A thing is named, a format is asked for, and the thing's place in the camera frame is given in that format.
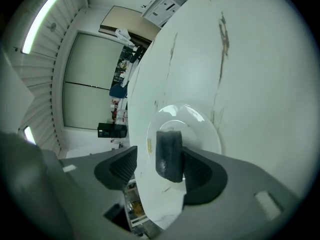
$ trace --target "room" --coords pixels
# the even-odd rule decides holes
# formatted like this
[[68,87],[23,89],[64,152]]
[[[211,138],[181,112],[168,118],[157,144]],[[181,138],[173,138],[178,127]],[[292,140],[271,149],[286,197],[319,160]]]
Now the room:
[[320,55],[291,0],[23,0],[0,44],[4,158],[54,191],[15,202],[53,238],[263,236],[312,188]]

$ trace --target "table surface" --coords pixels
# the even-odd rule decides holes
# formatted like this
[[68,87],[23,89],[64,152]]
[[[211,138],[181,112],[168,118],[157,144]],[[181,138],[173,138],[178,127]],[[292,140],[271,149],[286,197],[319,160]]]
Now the table surface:
[[254,163],[303,197],[317,169],[319,50],[288,0],[188,0],[156,36],[128,86],[129,138],[146,215],[166,229],[162,189],[147,151],[150,121],[186,103],[218,131],[222,154]]

